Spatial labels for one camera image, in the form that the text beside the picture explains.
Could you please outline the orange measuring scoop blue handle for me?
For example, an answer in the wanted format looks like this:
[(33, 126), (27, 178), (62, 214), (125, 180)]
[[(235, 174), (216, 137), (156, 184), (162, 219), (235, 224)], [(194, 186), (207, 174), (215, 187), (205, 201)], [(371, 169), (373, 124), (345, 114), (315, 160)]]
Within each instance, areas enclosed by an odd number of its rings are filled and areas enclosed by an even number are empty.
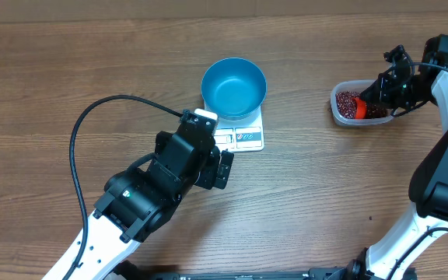
[(359, 97), (354, 97), (353, 100), (356, 104), (355, 109), (355, 119), (361, 120), (366, 118), (367, 113), (367, 104), (364, 100), (361, 100)]

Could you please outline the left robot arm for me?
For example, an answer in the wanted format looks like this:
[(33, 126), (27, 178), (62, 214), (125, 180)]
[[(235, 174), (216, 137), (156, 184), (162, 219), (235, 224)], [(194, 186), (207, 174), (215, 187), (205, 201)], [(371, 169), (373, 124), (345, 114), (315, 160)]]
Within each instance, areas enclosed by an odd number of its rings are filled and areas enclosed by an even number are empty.
[(193, 186), (226, 187), (233, 154), (214, 139), (218, 117), (196, 110), (173, 134), (161, 131), (153, 153), (112, 176), (77, 237), (47, 279), (104, 279), (172, 218)]

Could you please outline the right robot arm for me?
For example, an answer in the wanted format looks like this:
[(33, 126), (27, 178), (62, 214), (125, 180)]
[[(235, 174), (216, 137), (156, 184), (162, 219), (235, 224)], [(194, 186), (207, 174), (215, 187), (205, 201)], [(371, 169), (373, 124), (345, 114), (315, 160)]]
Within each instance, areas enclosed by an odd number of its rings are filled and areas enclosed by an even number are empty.
[(413, 279), (410, 265), (448, 233), (448, 35), (428, 39), (421, 62), (412, 61), (401, 45), (383, 56), (391, 66), (355, 102), (386, 107), (393, 117), (433, 103), (443, 136), (411, 177), (406, 212), (338, 274), (340, 279)]

